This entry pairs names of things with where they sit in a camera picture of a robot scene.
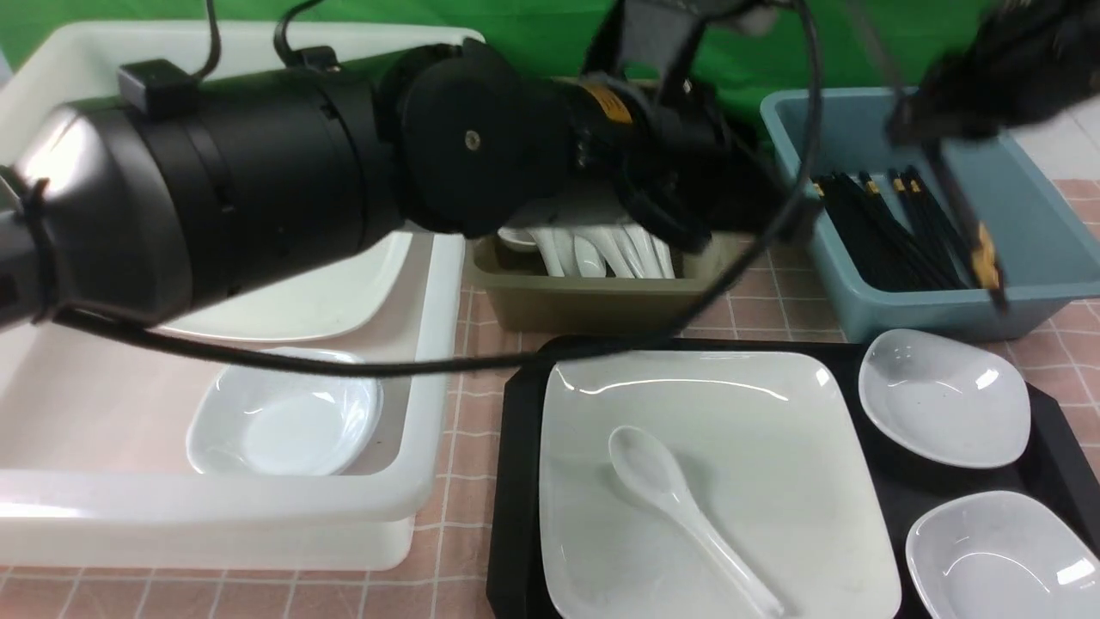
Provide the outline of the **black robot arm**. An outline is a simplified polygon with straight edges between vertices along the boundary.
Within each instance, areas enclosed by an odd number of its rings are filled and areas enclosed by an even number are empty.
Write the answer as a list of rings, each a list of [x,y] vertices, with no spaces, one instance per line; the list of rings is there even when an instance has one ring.
[[[628,217],[682,252],[719,231],[755,245],[660,334],[683,329],[755,256],[810,218],[804,188],[829,93],[809,4],[805,146],[785,185],[743,148],[690,76],[705,31],[757,1],[616,1],[575,81],[527,78],[476,38],[342,63],[327,46],[210,81],[164,58],[118,69],[113,98],[56,106],[3,166],[3,325],[94,334],[152,328],[350,259],[404,229],[465,237],[503,226]]]

